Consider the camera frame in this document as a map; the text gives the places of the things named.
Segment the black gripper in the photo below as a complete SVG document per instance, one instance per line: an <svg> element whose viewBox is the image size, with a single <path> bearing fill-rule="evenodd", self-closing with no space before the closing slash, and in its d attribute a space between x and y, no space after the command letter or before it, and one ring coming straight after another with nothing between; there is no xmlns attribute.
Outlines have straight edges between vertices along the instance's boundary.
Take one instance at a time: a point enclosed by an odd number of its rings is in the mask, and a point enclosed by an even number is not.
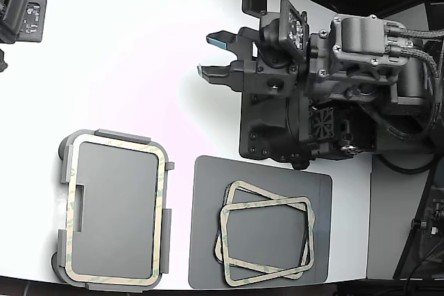
<svg viewBox="0 0 444 296"><path fill-rule="evenodd" d="M308 27L263 27L258 31L240 28L237 34L210 33L206 36L208 44L235 54L238 60L225 67L198 65L198 75L209 84L225 85L234 92L245 89L252 94L290 96L307 72L308 31ZM244 74L240 60L252 60L255 71Z"/></svg>

